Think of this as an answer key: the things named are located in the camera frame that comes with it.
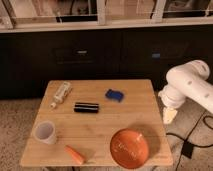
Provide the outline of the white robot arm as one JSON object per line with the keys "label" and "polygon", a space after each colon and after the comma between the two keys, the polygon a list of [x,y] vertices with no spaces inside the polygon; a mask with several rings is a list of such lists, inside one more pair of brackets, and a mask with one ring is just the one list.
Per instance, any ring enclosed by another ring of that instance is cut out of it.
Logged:
{"label": "white robot arm", "polygon": [[190,98],[213,114],[213,85],[207,82],[210,68],[202,60],[193,60],[171,68],[167,84],[158,93],[164,105],[163,123],[170,124],[178,109]]}

